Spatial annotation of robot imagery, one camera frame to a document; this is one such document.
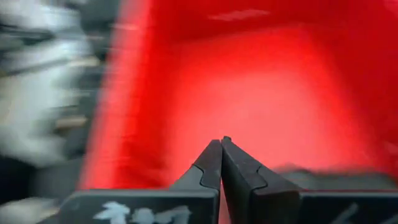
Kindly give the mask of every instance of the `red surface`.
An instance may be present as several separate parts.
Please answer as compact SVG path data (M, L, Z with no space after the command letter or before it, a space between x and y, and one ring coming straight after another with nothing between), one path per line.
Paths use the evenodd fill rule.
M130 4L83 188L165 187L224 135L269 167L398 174L394 4Z

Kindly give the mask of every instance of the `red plastic crate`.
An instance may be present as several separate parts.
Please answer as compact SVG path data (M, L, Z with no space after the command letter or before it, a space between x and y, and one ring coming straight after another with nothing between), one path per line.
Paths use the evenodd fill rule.
M165 187L224 135L271 168L397 176L395 5L125 1L82 187Z

